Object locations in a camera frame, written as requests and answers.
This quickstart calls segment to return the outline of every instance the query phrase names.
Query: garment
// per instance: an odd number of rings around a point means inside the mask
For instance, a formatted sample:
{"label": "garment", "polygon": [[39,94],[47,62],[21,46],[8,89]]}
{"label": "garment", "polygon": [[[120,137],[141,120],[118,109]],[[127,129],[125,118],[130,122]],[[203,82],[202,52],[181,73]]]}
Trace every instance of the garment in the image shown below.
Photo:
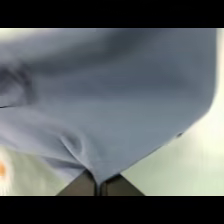
{"label": "garment", "polygon": [[101,183],[209,109],[216,29],[49,29],[0,43],[0,63],[32,83],[5,78],[0,143]]}

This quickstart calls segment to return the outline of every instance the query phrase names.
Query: orange object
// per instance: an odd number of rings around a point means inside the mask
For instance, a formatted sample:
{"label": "orange object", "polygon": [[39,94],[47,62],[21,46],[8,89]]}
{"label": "orange object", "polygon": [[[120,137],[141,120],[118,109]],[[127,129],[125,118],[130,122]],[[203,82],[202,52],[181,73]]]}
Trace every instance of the orange object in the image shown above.
{"label": "orange object", "polygon": [[6,168],[5,168],[5,165],[0,162],[0,177],[4,177],[6,174]]}

